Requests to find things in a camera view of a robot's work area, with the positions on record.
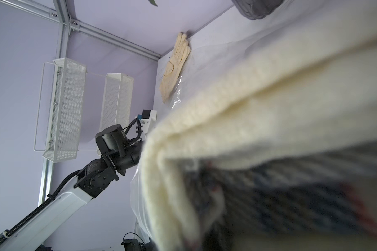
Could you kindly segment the cream navy striped scarf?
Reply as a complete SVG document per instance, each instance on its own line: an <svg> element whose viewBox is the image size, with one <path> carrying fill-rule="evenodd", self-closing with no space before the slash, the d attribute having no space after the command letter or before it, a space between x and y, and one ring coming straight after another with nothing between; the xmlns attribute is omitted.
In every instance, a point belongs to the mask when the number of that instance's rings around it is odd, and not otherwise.
<svg viewBox="0 0 377 251"><path fill-rule="evenodd" d="M139 171L160 251L377 251L377 1L231 8Z"/></svg>

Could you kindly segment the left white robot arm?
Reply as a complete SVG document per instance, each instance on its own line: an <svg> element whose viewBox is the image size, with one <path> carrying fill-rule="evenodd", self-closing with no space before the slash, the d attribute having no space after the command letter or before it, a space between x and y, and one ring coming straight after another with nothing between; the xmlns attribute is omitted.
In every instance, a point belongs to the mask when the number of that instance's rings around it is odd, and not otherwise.
<svg viewBox="0 0 377 251"><path fill-rule="evenodd" d="M95 136L100 158L68 175L47 199L0 236L0 251L36 251L73 214L113 181L138 165L142 150L139 119L123 129L112 125Z"/></svg>

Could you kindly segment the clear plastic vacuum bag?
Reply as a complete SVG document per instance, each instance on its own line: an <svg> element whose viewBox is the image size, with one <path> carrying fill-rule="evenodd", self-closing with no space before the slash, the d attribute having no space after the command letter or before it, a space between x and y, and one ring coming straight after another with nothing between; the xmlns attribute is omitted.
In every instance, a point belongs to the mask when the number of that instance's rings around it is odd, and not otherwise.
<svg viewBox="0 0 377 251"><path fill-rule="evenodd" d="M177 107L179 106L181 102L181 82L182 76L178 78L174 89L166 103L163 103L161 98L155 98L154 110L157 112L157 119L149 122L149 131L152 131L161 120L163 120L171 111L177 109ZM151 232L147 206L143 197L143 182L141 180L141 177L141 164L138 164L135 174L130 183L130 205L136 217L135 230L139 232L139 235L147 243L153 240L153 234Z"/></svg>

